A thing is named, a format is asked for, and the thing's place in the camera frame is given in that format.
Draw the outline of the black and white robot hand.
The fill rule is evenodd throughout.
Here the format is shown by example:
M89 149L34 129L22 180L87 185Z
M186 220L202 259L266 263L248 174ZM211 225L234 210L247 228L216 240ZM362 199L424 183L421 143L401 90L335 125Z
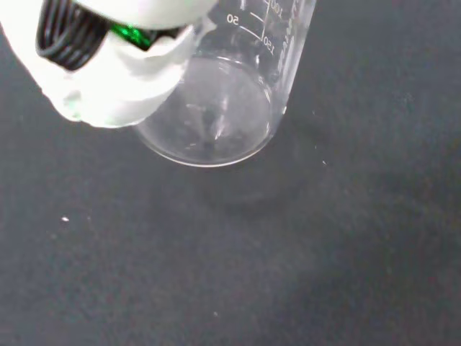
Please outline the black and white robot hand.
M214 1L3 1L16 57L64 118L137 125L175 90Z

